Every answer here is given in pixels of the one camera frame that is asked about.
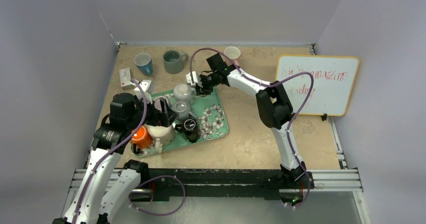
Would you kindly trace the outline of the pink faceted mug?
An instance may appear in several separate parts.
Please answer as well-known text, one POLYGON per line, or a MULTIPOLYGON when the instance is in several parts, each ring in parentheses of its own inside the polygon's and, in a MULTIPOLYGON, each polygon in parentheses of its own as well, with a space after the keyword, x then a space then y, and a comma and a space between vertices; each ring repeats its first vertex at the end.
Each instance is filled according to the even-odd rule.
POLYGON ((240 66, 239 64, 239 58, 241 57, 241 51, 238 47, 235 46, 228 46, 225 50, 224 50, 224 54, 229 57, 231 60, 234 61, 234 63, 237 66, 240 66))

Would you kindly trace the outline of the green floral tray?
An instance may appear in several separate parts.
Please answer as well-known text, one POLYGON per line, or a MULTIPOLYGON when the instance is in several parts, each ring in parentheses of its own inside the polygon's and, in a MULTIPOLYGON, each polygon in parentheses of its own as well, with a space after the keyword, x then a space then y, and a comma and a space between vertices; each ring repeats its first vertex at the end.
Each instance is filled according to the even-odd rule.
MULTIPOLYGON (((195 97, 191 102, 191 107, 191 113, 196 117, 199 126, 198 144, 221 138, 228 133, 229 125, 219 97, 219 92, 216 88, 214 88, 210 95, 195 97)), ((164 145, 161 150, 155 150, 154 145, 155 144, 152 143, 145 149, 141 149, 135 144, 128 144, 128 147, 130 147, 133 155, 137 157, 147 157, 149 155, 156 155, 177 148, 190 146, 192 143, 185 139, 184 134, 177 132, 174 140, 170 144, 164 145)))

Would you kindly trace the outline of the white speckled round mug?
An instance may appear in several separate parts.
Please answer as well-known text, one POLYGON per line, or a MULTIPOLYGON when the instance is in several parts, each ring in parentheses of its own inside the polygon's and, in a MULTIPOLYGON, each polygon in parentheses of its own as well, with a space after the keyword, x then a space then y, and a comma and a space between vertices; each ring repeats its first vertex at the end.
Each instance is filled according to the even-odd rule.
POLYGON ((179 83, 173 89, 173 96, 178 101, 191 102, 194 99, 194 91, 187 84, 179 83))

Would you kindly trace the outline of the grey-blue speckled round mug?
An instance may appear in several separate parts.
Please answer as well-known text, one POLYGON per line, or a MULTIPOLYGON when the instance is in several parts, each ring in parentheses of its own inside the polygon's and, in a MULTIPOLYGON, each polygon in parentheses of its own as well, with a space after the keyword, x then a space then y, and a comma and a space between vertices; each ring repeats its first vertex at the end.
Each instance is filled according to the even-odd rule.
POLYGON ((172 106, 173 111, 176 113, 176 121, 184 122, 186 119, 191 118, 192 107, 186 101, 177 101, 172 106))

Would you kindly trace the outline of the black mug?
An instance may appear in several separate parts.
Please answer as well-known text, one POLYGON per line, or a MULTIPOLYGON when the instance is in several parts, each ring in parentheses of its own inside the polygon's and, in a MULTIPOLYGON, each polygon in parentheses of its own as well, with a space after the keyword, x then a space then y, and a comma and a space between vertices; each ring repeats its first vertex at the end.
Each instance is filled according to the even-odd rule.
POLYGON ((185 140, 190 143, 195 143, 200 138, 199 126, 194 119, 186 119, 183 123, 176 124, 174 129, 179 133, 183 133, 185 140))

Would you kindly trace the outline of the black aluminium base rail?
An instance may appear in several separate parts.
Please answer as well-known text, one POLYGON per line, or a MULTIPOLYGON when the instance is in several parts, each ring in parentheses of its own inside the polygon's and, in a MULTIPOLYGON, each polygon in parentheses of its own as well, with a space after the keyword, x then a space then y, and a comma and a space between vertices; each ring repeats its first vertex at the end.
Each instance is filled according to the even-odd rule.
POLYGON ((120 191, 123 196, 151 194, 154 201, 170 197, 255 197, 297 205, 313 192, 362 191, 358 170, 309 170, 296 181, 278 169, 115 169, 102 184, 92 178, 84 197, 120 191))

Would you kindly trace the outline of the yellow framed whiteboard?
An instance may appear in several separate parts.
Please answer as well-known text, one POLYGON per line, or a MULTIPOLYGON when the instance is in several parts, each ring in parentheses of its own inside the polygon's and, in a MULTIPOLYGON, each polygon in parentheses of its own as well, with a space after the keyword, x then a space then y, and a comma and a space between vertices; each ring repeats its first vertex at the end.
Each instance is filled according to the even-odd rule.
POLYGON ((300 72, 313 76, 313 87, 301 115, 343 116, 349 106, 360 60, 352 56, 281 55, 276 79, 300 72))

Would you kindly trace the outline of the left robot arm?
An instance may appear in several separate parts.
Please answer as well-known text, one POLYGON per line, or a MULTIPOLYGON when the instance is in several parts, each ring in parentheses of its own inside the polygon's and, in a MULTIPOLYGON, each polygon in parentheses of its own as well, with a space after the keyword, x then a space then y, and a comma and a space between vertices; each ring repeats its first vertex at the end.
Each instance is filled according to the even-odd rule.
POLYGON ((156 108, 143 94, 116 94, 110 103, 110 113, 104 116, 95 131, 89 163, 72 204, 63 217, 53 223, 112 223, 121 205, 134 188, 149 184, 148 164, 131 160, 111 187, 111 175, 121 159, 126 144, 144 124, 169 127, 177 114, 165 100, 156 108))

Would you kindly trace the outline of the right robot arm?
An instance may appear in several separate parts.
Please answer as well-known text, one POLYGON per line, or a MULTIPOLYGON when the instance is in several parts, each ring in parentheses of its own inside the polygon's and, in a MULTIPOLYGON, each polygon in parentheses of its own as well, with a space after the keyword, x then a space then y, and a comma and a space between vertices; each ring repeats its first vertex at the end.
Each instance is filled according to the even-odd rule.
POLYGON ((295 187, 301 182, 302 176, 308 176, 308 173, 295 144, 291 126, 298 112, 293 110, 283 84, 255 78, 235 63, 228 65, 223 56, 217 52, 207 58, 210 67, 207 75, 191 70, 186 75, 187 84, 195 90, 196 95, 209 95, 214 87, 223 84, 253 96, 260 120, 271 129, 275 138, 281 158, 282 181, 288 187, 295 187))

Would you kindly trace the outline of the orange mug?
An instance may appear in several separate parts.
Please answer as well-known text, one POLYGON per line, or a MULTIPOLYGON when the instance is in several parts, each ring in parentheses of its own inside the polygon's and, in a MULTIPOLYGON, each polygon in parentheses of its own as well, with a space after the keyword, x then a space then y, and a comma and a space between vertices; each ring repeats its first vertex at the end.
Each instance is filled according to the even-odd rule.
POLYGON ((140 127, 131 138, 132 152, 136 155, 143 154, 144 150, 152 146, 153 141, 147 127, 140 127))

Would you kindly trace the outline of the grey flat-bottom mug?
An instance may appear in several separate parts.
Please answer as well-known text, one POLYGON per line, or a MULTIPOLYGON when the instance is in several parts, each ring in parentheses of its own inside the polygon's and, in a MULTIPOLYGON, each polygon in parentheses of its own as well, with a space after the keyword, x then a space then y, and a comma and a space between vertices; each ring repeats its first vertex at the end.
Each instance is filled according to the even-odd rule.
POLYGON ((165 71, 169 74, 177 74, 184 69, 184 64, 189 59, 186 52, 179 53, 175 50, 166 51, 163 54, 165 71))

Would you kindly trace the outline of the blue textured mug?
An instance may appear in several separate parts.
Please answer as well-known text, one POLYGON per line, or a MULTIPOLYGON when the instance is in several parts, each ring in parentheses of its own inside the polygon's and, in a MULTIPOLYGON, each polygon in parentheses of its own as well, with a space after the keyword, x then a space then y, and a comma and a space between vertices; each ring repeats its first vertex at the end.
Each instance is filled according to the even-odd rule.
POLYGON ((134 59, 134 63, 145 76, 151 76, 153 74, 153 63, 148 53, 138 54, 134 59))

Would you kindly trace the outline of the small white red box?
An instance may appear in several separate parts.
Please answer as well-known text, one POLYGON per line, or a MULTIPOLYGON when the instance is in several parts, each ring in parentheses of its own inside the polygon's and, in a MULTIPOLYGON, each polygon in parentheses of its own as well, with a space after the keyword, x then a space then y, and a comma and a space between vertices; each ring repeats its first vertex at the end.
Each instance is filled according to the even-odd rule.
POLYGON ((120 75, 120 87, 122 90, 129 90, 133 88, 133 83, 131 82, 131 70, 130 68, 123 68, 119 70, 120 75))

